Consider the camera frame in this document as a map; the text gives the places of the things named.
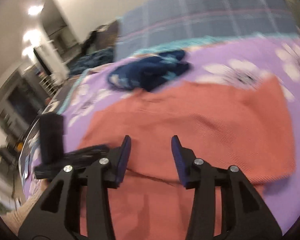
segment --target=dark blue blanket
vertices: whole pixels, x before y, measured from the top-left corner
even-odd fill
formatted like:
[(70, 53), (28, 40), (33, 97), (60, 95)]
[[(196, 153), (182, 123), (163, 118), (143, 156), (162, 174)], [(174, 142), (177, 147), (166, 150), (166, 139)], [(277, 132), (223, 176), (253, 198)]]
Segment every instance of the dark blue blanket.
[(80, 57), (74, 64), (69, 66), (69, 77), (82, 74), (88, 68), (94, 68), (103, 64), (113, 62), (114, 52), (113, 48), (98, 50), (92, 54)]
[(108, 82), (119, 89), (151, 91), (189, 69), (188, 62), (181, 62), (184, 56), (183, 50), (176, 50), (131, 62), (112, 71)]

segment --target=ribbed fabric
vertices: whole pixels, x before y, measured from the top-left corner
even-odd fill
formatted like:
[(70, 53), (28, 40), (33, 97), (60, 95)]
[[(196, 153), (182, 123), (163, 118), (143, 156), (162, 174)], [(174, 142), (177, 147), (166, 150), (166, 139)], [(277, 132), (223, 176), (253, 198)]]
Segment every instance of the ribbed fabric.
[[(125, 135), (132, 138), (131, 171), (118, 190), (109, 192), (119, 240), (185, 238), (193, 190), (178, 184), (173, 135), (213, 166), (239, 166), (255, 185), (295, 169), (291, 120), (275, 77), (256, 90), (186, 82), (158, 94), (137, 91), (96, 112), (79, 148), (117, 147)], [(220, 221), (217, 216), (216, 231)], [(84, 234), (84, 221), (81, 226)]]

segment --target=orange cloth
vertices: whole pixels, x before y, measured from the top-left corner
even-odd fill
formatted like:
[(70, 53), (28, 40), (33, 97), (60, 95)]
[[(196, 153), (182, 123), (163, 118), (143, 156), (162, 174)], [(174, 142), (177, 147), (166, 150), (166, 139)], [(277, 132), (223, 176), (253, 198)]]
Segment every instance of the orange cloth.
[[(256, 90), (185, 82), (158, 94), (137, 91), (96, 112), (79, 148), (117, 147), (125, 135), (132, 139), (131, 171), (119, 189), (109, 190), (118, 240), (185, 238), (193, 190), (178, 184), (174, 135), (212, 166), (239, 166), (256, 185), (286, 177), (295, 168), (291, 120), (275, 77)], [(217, 216), (217, 230), (220, 221)]]

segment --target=bed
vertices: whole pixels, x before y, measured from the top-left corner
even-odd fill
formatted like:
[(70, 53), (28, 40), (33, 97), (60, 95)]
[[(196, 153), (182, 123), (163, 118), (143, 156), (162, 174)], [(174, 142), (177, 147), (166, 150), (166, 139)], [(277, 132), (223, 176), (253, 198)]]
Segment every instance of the bed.
[[(251, 55), (238, 51), (249, 46), (258, 48), (259, 57), (265, 55), (263, 64), (282, 80), (286, 89), (294, 130), (296, 171), (288, 178), (267, 183), (263, 196), (282, 232), (286, 233), (300, 216), (300, 84), (291, 82), (283, 69), (278, 67), (282, 63), (280, 59), (268, 66), (267, 61), (272, 60), (275, 52), (271, 56), (266, 47), (273, 45), (284, 49), (282, 44), (288, 44), (290, 48), (295, 44), (300, 47), (299, 0), (151, 0), (128, 12), (121, 19), (116, 62), (100, 73), (84, 73), (58, 108), (53, 109), (65, 117), (65, 152), (78, 147), (94, 112), (130, 96), (130, 92), (114, 91), (109, 86), (107, 75), (111, 70), (144, 54), (186, 48), (191, 60), (202, 50), (212, 52), (213, 46), (220, 48), (227, 44), (237, 46), (233, 52), (250, 61)], [(154, 93), (178, 86), (184, 80), (197, 81), (206, 74), (202, 71), (202, 68), (195, 67)], [(26, 197), (32, 195), (38, 185), (33, 173), (24, 178), (27, 156), (31, 171), (40, 163), (40, 147), (35, 138), (37, 129), (35, 125), (19, 160)]]

